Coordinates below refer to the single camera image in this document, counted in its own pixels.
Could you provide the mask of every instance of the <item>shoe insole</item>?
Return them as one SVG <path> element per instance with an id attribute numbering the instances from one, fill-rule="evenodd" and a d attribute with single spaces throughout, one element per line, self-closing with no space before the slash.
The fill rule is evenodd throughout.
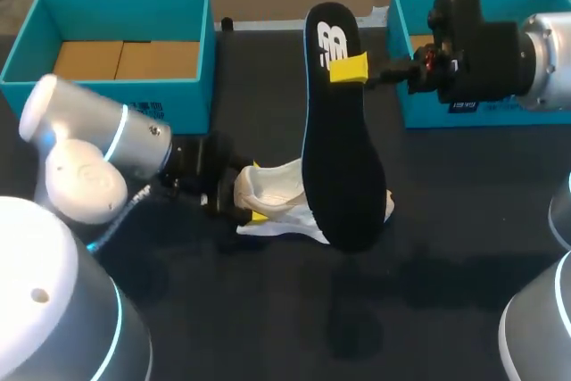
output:
<path id="1" fill-rule="evenodd" d="M 369 249 L 383 230 L 386 183 L 363 111 L 361 83 L 330 83 L 329 63 L 362 54 L 357 22 L 345 6 L 319 4 L 305 20 L 307 120 L 302 176 L 308 205 L 329 243 L 345 253 Z"/>

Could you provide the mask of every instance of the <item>white sneaker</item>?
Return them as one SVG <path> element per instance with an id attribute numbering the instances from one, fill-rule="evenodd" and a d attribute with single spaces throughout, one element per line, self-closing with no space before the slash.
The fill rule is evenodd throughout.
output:
<path id="1" fill-rule="evenodd" d="M 253 221 L 238 227 L 245 236 L 279 236 L 297 233 L 329 244 L 313 218 L 305 198 L 302 180 L 302 160 L 297 159 L 279 167 L 244 168 L 234 184 L 236 207 L 254 211 Z M 394 210 L 391 191 L 386 191 L 385 221 Z"/>

